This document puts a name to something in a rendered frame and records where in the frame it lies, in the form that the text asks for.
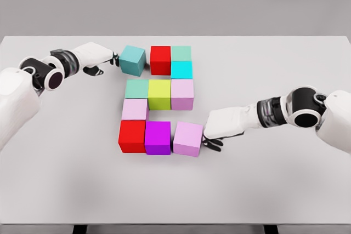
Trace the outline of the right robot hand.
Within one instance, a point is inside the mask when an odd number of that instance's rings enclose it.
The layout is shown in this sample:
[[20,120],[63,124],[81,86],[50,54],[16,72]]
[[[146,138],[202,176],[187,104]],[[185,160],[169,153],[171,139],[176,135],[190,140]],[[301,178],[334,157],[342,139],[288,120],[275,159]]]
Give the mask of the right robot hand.
[[242,135],[249,126],[250,117],[244,107],[213,110],[205,124],[202,143],[213,151],[221,152],[223,139]]

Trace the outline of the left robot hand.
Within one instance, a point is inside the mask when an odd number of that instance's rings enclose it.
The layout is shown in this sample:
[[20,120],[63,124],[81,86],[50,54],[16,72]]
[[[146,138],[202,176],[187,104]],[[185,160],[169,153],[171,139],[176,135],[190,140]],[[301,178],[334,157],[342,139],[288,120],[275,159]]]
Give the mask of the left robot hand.
[[88,42],[72,50],[79,64],[79,70],[90,76],[99,76],[104,73],[99,68],[100,64],[109,62],[111,65],[120,66],[119,55],[112,50],[94,42]]

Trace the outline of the light pink cube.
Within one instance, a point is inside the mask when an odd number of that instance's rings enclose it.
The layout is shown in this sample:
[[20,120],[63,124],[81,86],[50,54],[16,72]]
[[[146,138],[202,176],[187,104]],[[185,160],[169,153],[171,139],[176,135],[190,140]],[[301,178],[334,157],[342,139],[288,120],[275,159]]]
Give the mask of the light pink cube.
[[203,125],[178,121],[173,139],[173,152],[198,157],[201,147]]
[[124,99],[121,120],[149,119],[149,107],[147,99]]
[[193,79],[171,80],[171,109],[192,110],[194,105]]

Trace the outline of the teal cube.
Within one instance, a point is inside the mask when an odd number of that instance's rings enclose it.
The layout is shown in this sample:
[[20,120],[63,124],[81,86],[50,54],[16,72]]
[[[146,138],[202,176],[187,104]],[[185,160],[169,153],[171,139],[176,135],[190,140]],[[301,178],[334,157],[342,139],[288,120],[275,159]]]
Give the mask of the teal cube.
[[123,73],[140,77],[145,64],[145,49],[127,45],[119,57],[120,68]]

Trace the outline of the mint green cube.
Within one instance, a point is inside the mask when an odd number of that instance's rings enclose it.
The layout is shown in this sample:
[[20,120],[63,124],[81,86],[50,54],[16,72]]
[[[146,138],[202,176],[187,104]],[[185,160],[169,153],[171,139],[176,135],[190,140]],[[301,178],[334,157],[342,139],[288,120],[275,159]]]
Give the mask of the mint green cube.
[[171,61],[191,61],[191,46],[171,46]]
[[125,98],[147,99],[149,91],[148,79],[128,79],[126,83]]

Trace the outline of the magenta purple cube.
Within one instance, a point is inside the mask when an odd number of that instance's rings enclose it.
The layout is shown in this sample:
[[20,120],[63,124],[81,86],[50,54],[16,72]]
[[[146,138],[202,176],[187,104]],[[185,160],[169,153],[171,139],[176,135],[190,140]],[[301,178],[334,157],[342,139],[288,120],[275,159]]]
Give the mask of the magenta purple cube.
[[170,155],[171,123],[169,121],[147,121],[144,144],[147,155]]

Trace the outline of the cyan cube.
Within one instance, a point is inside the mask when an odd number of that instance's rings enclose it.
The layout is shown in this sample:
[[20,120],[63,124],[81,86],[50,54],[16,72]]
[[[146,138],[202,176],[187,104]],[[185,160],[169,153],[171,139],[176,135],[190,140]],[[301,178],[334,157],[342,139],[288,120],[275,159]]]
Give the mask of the cyan cube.
[[171,79],[193,79],[193,64],[191,61],[172,61]]

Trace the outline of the red cube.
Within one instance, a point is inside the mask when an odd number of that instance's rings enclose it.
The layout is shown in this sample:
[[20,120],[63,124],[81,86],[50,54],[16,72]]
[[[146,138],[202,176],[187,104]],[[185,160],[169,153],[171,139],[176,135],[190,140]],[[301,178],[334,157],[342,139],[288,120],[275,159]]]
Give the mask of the red cube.
[[151,46],[150,68],[152,75],[171,75],[171,47]]
[[123,153],[145,153],[146,121],[122,120],[118,144]]

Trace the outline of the yellow-green cube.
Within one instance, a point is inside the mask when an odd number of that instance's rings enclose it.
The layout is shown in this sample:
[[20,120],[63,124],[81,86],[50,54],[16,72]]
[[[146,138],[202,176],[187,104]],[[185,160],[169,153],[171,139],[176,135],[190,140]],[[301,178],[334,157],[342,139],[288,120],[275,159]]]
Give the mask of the yellow-green cube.
[[150,79],[148,89],[150,110],[171,110],[171,80]]

